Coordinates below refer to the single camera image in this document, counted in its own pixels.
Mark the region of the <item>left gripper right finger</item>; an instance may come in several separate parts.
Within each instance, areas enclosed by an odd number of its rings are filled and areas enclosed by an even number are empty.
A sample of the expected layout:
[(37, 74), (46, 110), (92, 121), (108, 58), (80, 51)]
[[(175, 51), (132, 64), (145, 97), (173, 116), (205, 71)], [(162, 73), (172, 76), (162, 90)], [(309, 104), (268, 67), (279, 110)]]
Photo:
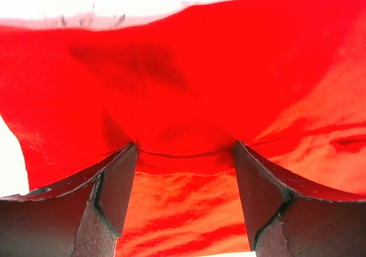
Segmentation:
[(257, 256), (364, 256), (365, 197), (313, 182), (242, 142), (234, 166)]

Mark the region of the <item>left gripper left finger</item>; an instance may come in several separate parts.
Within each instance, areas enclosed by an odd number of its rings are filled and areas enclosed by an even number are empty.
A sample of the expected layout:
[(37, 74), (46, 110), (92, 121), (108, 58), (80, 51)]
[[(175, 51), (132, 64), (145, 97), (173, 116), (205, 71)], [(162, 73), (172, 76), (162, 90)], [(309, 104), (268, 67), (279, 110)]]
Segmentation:
[(137, 162), (129, 145), (27, 195), (1, 198), (2, 256), (113, 256)]

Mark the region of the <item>red t shirt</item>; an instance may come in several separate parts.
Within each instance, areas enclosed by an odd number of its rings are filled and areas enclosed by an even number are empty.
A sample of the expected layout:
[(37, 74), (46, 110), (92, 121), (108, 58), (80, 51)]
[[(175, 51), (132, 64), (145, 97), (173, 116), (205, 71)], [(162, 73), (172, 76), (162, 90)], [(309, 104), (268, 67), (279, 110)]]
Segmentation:
[(117, 256), (246, 251), (238, 140), (365, 195), (365, 0), (232, 0), (106, 31), (3, 26), (1, 116), (33, 189), (136, 145)]

